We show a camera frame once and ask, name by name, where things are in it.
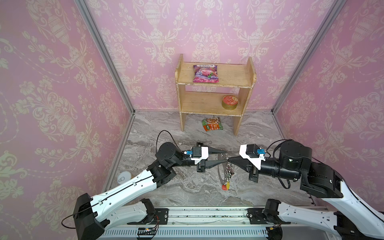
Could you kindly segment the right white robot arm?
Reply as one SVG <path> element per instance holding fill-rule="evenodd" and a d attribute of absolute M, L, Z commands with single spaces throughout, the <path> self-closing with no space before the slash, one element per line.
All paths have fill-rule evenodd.
<path fill-rule="evenodd" d="M 257 145 L 242 145 L 237 157 L 228 162 L 258 182 L 259 175 L 288 183 L 300 181 L 300 190 L 336 208 L 335 212 L 306 210 L 269 199 L 262 213 L 275 225 L 300 223 L 332 233 L 343 240 L 382 240 L 384 214 L 376 211 L 350 189 L 345 179 L 324 163 L 312 161 L 312 149 L 293 140 L 278 144 L 279 157 L 264 158 Z"/>

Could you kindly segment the wooden two-tier shelf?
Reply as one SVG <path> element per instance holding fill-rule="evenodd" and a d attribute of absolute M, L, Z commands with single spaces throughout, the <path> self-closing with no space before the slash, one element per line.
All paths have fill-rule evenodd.
<path fill-rule="evenodd" d="M 219 73 L 217 84 L 194 83 L 193 66 L 196 64 L 185 62 L 183 54 L 180 54 L 175 70 L 181 131 L 185 130 L 188 114 L 230 116 L 233 117 L 234 135 L 236 136 L 257 82 L 253 59 L 249 57 L 245 65 L 217 64 Z M 235 95 L 239 102 L 234 110 L 227 110 L 222 106 L 224 93 L 191 92 L 186 90 L 186 86 L 239 89 L 239 93 Z"/>

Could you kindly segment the aluminium corner post right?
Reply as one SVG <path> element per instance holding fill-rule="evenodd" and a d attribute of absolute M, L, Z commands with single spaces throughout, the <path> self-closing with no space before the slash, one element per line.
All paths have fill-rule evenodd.
<path fill-rule="evenodd" d="M 279 109 L 282 107 L 283 103 L 291 92 L 295 82 L 298 80 L 301 73 L 305 70 L 306 65 L 311 60 L 313 54 L 316 52 L 317 48 L 321 44 L 323 38 L 327 34 L 328 30 L 331 28 L 331 25 L 336 20 L 337 16 L 339 15 L 346 2 L 346 0 L 336 0 L 332 2 L 331 7 L 325 15 L 325 18 L 323 19 L 317 31 L 315 32 L 310 44 L 308 45 L 302 57 L 300 58 L 298 65 L 294 69 L 291 77 L 287 81 L 287 84 L 283 88 L 280 96 L 278 97 L 276 103 L 271 109 L 271 113 L 274 117 L 277 116 Z"/>

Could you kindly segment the pink snack packet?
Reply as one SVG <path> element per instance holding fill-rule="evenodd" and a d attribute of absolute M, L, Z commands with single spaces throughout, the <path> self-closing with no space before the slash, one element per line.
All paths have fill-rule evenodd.
<path fill-rule="evenodd" d="M 218 83 L 217 65 L 194 65 L 194 83 Z"/>

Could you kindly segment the aluminium corner post left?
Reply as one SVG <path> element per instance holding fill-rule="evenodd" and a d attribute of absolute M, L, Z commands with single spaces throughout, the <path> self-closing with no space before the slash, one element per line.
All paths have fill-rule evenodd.
<path fill-rule="evenodd" d="M 123 82 L 119 76 L 119 73 L 118 73 L 118 71 L 117 71 L 117 69 L 113 63 L 112 57 L 111 57 L 111 55 L 107 49 L 106 44 L 104 43 L 101 31 L 99 30 L 91 12 L 87 6 L 86 1 L 74 0 L 74 2 L 78 7 L 78 10 L 79 10 L 81 16 L 83 17 L 85 24 L 87 25 L 87 28 L 91 34 L 91 37 L 94 40 L 95 45 L 96 45 L 97 49 L 99 50 L 99 52 L 100 52 L 100 54 L 104 60 L 104 63 L 106 64 L 106 68 L 108 69 L 109 73 L 112 76 L 112 79 L 113 79 L 122 99 L 123 99 L 123 102 L 124 102 L 126 108 L 128 109 L 130 115 L 133 116 L 135 114 L 133 104 L 129 98 L 129 95 L 128 95 L 124 85 L 123 85 Z"/>

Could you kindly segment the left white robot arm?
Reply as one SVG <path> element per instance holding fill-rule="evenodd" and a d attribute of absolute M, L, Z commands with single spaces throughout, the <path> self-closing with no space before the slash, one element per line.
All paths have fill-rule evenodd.
<path fill-rule="evenodd" d="M 117 222 L 119 208 L 167 184 L 176 176 L 174 167 L 204 164 L 210 155 L 223 153 L 223 150 L 207 146 L 182 151 L 171 142 L 162 144 L 155 154 L 156 160 L 137 176 L 104 193 L 93 197 L 85 193 L 77 198 L 74 211 L 69 217 L 74 220 L 73 229 L 78 239 L 98 239 L 108 227 Z"/>

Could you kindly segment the round red gold tin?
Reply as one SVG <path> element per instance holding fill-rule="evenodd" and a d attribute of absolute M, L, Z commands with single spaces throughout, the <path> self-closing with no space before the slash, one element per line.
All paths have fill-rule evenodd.
<path fill-rule="evenodd" d="M 236 96 L 224 96 L 222 98 L 222 107 L 226 110 L 234 110 L 237 108 L 239 100 Z"/>

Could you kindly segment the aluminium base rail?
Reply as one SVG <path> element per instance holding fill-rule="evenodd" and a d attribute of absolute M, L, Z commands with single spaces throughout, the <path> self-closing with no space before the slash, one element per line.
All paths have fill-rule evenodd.
<path fill-rule="evenodd" d="M 122 239 L 254 239 L 339 240 L 337 216 L 280 204 L 278 208 L 170 207 L 157 209 L 150 200 L 103 213 L 98 206 L 77 209 L 80 240 L 116 236 Z"/>

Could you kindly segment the aluminium corner post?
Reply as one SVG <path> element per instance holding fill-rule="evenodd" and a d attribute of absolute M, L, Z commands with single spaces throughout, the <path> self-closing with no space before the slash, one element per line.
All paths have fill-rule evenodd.
<path fill-rule="evenodd" d="M 315 32 L 310 44 L 308 45 L 302 57 L 300 58 L 298 65 L 294 69 L 291 77 L 287 81 L 287 84 L 283 88 L 280 96 L 278 97 L 276 103 L 271 109 L 271 113 L 274 117 L 277 116 L 279 109 L 282 107 L 283 103 L 291 92 L 295 82 L 298 80 L 301 73 L 305 70 L 306 65 L 311 60 L 313 54 L 316 52 L 317 48 L 321 44 L 323 38 L 327 34 L 328 30 L 331 28 L 331 25 L 336 20 L 337 16 L 339 15 L 346 2 L 346 0 L 336 0 L 332 2 L 331 7 L 325 15 L 325 18 L 323 19 L 317 31 Z"/>
<path fill-rule="evenodd" d="M 118 73 L 118 71 L 117 71 L 117 69 L 113 63 L 112 57 L 111 57 L 111 55 L 107 49 L 106 44 L 104 43 L 101 31 L 99 30 L 91 12 L 87 6 L 86 1 L 74 0 L 74 2 L 78 7 L 78 10 L 79 10 L 81 16 L 83 17 L 85 24 L 87 25 L 87 28 L 91 34 L 91 37 L 94 40 L 95 45 L 96 45 L 97 49 L 99 50 L 99 52 L 100 52 L 100 54 L 104 60 L 104 63 L 106 64 L 106 68 L 108 69 L 109 73 L 112 76 L 112 79 L 113 79 L 122 99 L 123 99 L 123 102 L 124 102 L 126 108 L 128 109 L 130 115 L 133 116 L 135 114 L 133 104 L 129 98 L 129 95 L 128 95 L 124 85 L 123 85 L 123 82 L 119 76 L 119 73 Z"/>

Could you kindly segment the green orange snack packet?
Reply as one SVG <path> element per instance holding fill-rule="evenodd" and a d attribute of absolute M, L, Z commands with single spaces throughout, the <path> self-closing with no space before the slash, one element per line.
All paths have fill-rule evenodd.
<path fill-rule="evenodd" d="M 202 126 L 206 132 L 223 130 L 223 126 L 219 117 L 205 118 L 202 120 Z"/>

